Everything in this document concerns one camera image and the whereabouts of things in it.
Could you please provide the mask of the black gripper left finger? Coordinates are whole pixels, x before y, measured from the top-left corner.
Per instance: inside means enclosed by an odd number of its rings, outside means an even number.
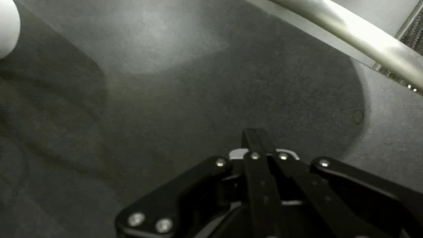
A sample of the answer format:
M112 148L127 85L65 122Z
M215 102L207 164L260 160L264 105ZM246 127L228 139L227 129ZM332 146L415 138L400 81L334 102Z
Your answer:
M280 196L265 131L242 133L242 152L213 156L124 208L117 238L279 238Z

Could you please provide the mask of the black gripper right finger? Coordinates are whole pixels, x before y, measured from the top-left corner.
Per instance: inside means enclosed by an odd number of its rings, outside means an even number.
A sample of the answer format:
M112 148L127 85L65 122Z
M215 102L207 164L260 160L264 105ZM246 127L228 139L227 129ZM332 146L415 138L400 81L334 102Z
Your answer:
M423 238L423 195L330 158L305 164L277 150L271 170L328 238Z

